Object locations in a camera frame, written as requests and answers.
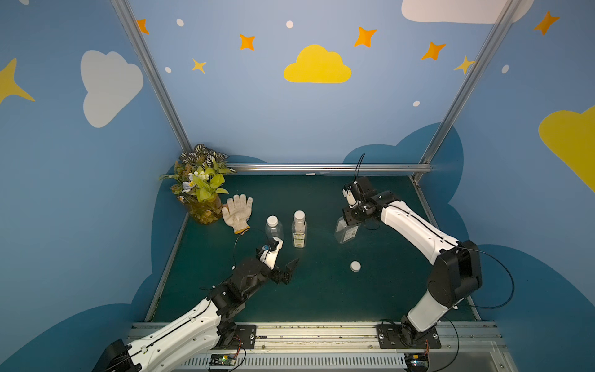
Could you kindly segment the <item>square clear plastic bottle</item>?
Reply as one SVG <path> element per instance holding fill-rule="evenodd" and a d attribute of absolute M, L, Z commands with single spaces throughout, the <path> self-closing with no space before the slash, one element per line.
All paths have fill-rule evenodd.
<path fill-rule="evenodd" d="M 353 240 L 358 232 L 359 224 L 348 225 L 344 218 L 339 218 L 336 224 L 335 237 L 339 244 Z"/>

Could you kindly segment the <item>tall clear labelled bottle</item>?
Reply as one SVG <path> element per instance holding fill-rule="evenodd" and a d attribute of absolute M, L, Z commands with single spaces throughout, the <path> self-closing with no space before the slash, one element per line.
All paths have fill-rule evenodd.
<path fill-rule="evenodd" d="M 305 248 L 308 225 L 306 220 L 299 223 L 293 220 L 291 225 L 293 246 L 298 249 Z"/>

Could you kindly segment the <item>round clear plastic bottle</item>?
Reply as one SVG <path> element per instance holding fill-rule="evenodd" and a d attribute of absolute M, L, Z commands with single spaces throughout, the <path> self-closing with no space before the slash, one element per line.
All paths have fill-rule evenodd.
<path fill-rule="evenodd" d="M 275 227 L 269 227 L 266 224 L 265 233 L 267 235 L 267 238 L 270 240 L 272 240 L 273 238 L 279 238 L 281 240 L 284 240 L 284 229 L 283 229 L 283 226 L 282 226 L 280 220 L 279 220 L 278 225 Z"/>

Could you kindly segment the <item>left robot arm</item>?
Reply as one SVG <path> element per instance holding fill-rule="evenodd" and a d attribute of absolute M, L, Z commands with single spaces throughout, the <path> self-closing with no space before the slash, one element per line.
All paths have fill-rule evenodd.
<path fill-rule="evenodd" d="M 299 260 L 285 269 L 269 267 L 255 257 L 241 263 L 230 277 L 212 288 L 198 305 L 165 327 L 131 343 L 108 345 L 94 371 L 172 371 L 196 353 L 232 342 L 233 319 L 267 282 L 289 283 Z"/>

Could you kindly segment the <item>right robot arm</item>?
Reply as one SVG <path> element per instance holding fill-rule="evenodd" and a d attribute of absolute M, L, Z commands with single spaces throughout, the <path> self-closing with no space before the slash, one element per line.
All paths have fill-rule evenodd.
<path fill-rule="evenodd" d="M 347 225 L 377 220 L 406 238 L 432 265 L 426 292 L 401 319 L 401 339 L 413 345 L 425 337 L 454 306 L 483 286 L 480 253 L 435 228 L 390 191 L 378 192 L 367 177 L 342 189 L 348 206 L 342 210 Z"/>

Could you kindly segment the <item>left circuit board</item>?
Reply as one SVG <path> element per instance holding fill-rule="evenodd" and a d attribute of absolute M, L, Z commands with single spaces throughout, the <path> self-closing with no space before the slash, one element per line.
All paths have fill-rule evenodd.
<path fill-rule="evenodd" d="M 238 356 L 232 354 L 212 354 L 209 359 L 209 367 L 235 367 Z"/>

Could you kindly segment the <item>circuit board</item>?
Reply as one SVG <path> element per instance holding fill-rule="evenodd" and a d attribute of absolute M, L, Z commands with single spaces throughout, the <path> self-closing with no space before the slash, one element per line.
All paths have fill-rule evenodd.
<path fill-rule="evenodd" d="M 408 372 L 427 372 L 429 369 L 429 357 L 425 354 L 407 353 L 404 362 Z"/>
<path fill-rule="evenodd" d="M 209 367 L 235 367 L 238 356 L 232 354 L 212 354 L 209 359 Z"/>

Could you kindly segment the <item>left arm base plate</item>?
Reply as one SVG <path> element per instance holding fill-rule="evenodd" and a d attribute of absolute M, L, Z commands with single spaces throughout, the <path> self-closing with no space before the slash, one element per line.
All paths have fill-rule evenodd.
<path fill-rule="evenodd" d="M 257 326 L 254 324 L 226 323 L 218 327 L 219 341 L 216 349 L 232 350 L 239 346 L 253 350 L 257 338 Z"/>

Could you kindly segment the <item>table rail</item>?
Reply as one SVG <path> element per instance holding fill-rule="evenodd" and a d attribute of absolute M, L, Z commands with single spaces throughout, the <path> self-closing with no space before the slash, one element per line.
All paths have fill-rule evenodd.
<path fill-rule="evenodd" d="M 416 195 L 418 196 L 418 199 L 419 199 L 419 201 L 422 205 L 422 208 L 426 214 L 427 220 L 433 226 L 435 226 L 436 229 L 440 229 L 440 225 L 439 225 L 438 221 L 436 220 L 434 213 L 432 212 L 432 209 L 427 201 L 427 198 L 425 197 L 425 194 L 423 193 L 423 190 L 421 190 L 421 187 L 419 186 L 417 181 L 415 181 L 415 177 L 409 176 L 408 178 L 415 189 Z M 476 321 L 482 321 L 480 313 L 478 313 L 478 311 L 474 308 L 474 305 L 475 305 L 475 303 L 474 303 L 473 299 L 470 296 L 468 296 L 465 300 L 462 300 L 462 302 L 460 302 L 460 304 L 458 304 L 458 309 L 462 309 L 463 307 L 466 307 L 473 313 L 474 319 Z"/>
<path fill-rule="evenodd" d="M 171 271 L 171 268 L 173 266 L 175 257 L 176 257 L 176 255 L 178 253 L 179 246 L 181 244 L 181 240 L 182 240 L 182 238 L 184 236 L 184 233 L 186 231 L 188 220 L 189 220 L 189 214 L 186 214 L 184 216 L 184 219 L 183 219 L 183 222 L 181 224 L 181 227 L 180 227 L 180 229 L 178 231 L 178 235 L 176 237 L 176 240 L 175 240 L 174 245 L 172 247 L 172 250 L 170 252 L 170 256 L 168 257 L 168 260 L 167 260 L 166 266 L 164 268 L 164 271 L 163 271 L 163 273 L 161 275 L 161 279 L 160 279 L 160 281 L 158 283 L 158 286 L 156 287 L 156 291 L 154 293 L 152 302 L 150 303 L 150 307 L 147 310 L 147 314 L 146 314 L 146 316 L 144 318 L 144 322 L 152 322 L 153 321 L 153 318 L 154 318 L 154 316 L 156 314 L 156 310 L 157 310 L 158 305 L 159 305 L 159 303 L 161 301 L 161 298 L 162 298 L 162 295 L 163 295 L 163 291 L 164 291 L 165 285 L 167 283 L 167 279 L 168 279 L 168 277 L 170 275 L 170 271 Z"/>

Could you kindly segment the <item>aluminium back rail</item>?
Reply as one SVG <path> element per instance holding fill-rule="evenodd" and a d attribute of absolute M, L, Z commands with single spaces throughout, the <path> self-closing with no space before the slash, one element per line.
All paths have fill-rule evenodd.
<path fill-rule="evenodd" d="M 232 163 L 232 168 L 244 173 L 333 173 L 351 174 L 356 170 L 356 164 L 242 164 Z M 429 173 L 432 167 L 428 164 L 363 164 L 358 167 L 360 172 L 397 174 L 397 173 Z"/>

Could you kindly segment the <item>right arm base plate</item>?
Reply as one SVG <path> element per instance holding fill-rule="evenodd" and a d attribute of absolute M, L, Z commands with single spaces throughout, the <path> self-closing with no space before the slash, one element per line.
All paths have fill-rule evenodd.
<path fill-rule="evenodd" d="M 442 347 L 435 327 L 424 332 L 401 324 L 381 323 L 376 325 L 380 348 L 396 349 L 440 349 Z"/>

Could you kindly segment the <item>left side table rail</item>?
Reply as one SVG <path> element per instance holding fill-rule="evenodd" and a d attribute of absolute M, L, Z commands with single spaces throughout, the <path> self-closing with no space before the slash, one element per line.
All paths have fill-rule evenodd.
<path fill-rule="evenodd" d="M 153 318 L 154 318 L 154 316 L 156 314 L 156 310 L 157 310 L 158 305 L 159 305 L 159 303 L 161 301 L 161 298 L 162 298 L 162 295 L 163 295 L 163 291 L 164 291 L 165 285 L 167 283 L 167 279 L 168 279 L 168 277 L 170 275 L 170 271 L 171 271 L 171 268 L 173 266 L 175 257 L 176 257 L 176 255 L 178 253 L 179 246 L 181 244 L 181 240 L 182 240 L 182 238 L 184 236 L 184 233 L 186 231 L 188 220 L 189 220 L 189 214 L 186 214 L 184 216 L 184 219 L 183 219 L 183 222 L 181 224 L 181 227 L 180 227 L 180 229 L 178 231 L 178 235 L 176 237 L 176 240 L 175 240 L 174 245 L 172 247 L 172 250 L 170 252 L 170 256 L 168 257 L 168 260 L 167 260 L 166 266 L 164 268 L 164 271 L 163 271 L 163 273 L 161 275 L 161 279 L 160 279 L 160 281 L 158 283 L 158 286 L 156 287 L 156 291 L 154 293 L 152 302 L 150 303 L 150 307 L 147 310 L 147 314 L 146 314 L 146 316 L 144 318 L 144 322 L 152 322 L 153 321 Z"/>

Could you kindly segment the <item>right aluminium frame post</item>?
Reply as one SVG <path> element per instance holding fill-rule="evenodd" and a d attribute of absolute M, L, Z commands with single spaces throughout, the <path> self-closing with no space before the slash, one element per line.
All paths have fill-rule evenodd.
<path fill-rule="evenodd" d="M 459 118 L 464 106 L 482 78 L 483 73 L 486 71 L 487 66 L 513 25 L 514 17 L 521 4 L 521 0 L 506 1 L 500 15 L 496 19 L 496 23 L 494 23 L 494 26 L 477 54 L 476 63 L 471 66 L 471 71 L 463 80 L 452 105 L 449 107 L 449 110 L 440 122 L 438 129 L 423 153 L 419 162 L 421 166 L 431 166 L 435 155 L 437 155 L 441 145 L 443 145 L 443 142 L 446 140 L 450 130 Z"/>

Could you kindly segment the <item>aluminium frame post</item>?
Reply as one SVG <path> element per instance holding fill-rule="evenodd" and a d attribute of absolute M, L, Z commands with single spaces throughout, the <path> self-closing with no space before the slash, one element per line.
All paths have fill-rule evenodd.
<path fill-rule="evenodd" d="M 136 22 L 130 2 L 126 0 L 111 0 L 110 3 L 116 11 L 116 15 L 119 18 L 123 29 L 126 31 L 126 35 L 139 58 L 139 62 L 141 63 L 156 97 L 161 104 L 162 110 L 170 123 L 170 127 L 181 146 L 181 150 L 190 151 L 192 149 L 191 142 L 188 139 L 187 133 L 184 130 L 180 116 L 174 107 L 171 97 L 167 92 L 147 42 L 144 40 L 143 33 L 140 31 L 138 23 Z"/>
<path fill-rule="evenodd" d="M 494 26 L 477 54 L 476 63 L 471 66 L 471 71 L 463 80 L 452 105 L 449 107 L 449 110 L 440 122 L 438 129 L 423 153 L 419 162 L 421 166 L 431 166 L 435 155 L 437 155 L 441 145 L 443 145 L 443 142 L 446 140 L 450 130 L 459 118 L 464 106 L 482 78 L 483 73 L 486 71 L 487 66 L 513 25 L 514 17 L 521 4 L 521 0 L 506 1 L 500 15 L 496 19 L 496 23 L 494 23 Z"/>

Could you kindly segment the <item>left aluminium frame post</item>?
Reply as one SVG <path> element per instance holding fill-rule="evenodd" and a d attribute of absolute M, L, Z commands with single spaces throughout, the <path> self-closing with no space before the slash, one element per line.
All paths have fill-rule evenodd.
<path fill-rule="evenodd" d="M 130 2 L 126 0 L 111 0 L 110 3 L 116 11 L 116 15 L 119 18 L 123 29 L 126 31 L 126 35 L 139 58 L 139 62 L 141 63 L 156 97 L 161 104 L 162 110 L 170 123 L 170 127 L 181 146 L 181 150 L 190 151 L 192 149 L 191 142 L 188 139 L 187 133 L 184 130 L 180 116 L 174 107 L 171 97 L 167 92 L 147 42 L 144 40 L 143 33 L 140 31 L 138 23 L 136 22 Z"/>

